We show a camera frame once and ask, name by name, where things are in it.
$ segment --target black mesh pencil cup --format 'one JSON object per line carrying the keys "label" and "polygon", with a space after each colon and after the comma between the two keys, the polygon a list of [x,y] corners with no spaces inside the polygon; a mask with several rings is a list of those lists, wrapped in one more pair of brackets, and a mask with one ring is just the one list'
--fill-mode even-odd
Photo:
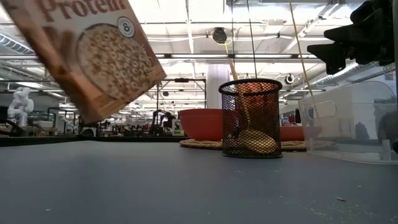
{"label": "black mesh pencil cup", "polygon": [[263,78],[222,84],[223,155],[280,158],[279,90],[282,84]]}

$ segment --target number 8 label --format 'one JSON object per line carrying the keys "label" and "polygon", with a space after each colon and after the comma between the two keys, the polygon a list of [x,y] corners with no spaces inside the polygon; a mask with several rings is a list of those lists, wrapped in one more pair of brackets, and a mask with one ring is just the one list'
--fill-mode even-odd
{"label": "number 8 label", "polygon": [[119,32],[125,37],[133,37],[135,34],[134,24],[127,17],[118,19]]}

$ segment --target column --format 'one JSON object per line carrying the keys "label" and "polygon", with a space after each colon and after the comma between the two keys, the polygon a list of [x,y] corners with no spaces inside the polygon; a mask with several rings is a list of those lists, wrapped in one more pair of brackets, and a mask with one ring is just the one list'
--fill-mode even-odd
{"label": "column", "polygon": [[218,87],[229,81],[231,69],[229,65],[208,65],[206,95],[207,108],[222,109],[221,93]]}

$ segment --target cereal image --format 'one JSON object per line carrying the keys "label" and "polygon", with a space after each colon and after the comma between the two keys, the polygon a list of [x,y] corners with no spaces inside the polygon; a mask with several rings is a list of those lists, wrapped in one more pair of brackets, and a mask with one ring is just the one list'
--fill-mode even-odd
{"label": "cereal image", "polygon": [[86,77],[110,97],[123,99],[150,85],[153,67],[143,46],[114,25],[86,29],[77,42],[76,57]]}

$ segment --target crumb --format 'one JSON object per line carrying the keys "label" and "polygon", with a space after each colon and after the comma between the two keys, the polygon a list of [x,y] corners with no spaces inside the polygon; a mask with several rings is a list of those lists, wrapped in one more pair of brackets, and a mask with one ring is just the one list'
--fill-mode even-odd
{"label": "crumb", "polygon": [[342,202],[346,202],[346,201],[347,201],[347,200],[345,200],[345,199],[342,198],[342,197],[337,197],[337,200],[342,201]]}

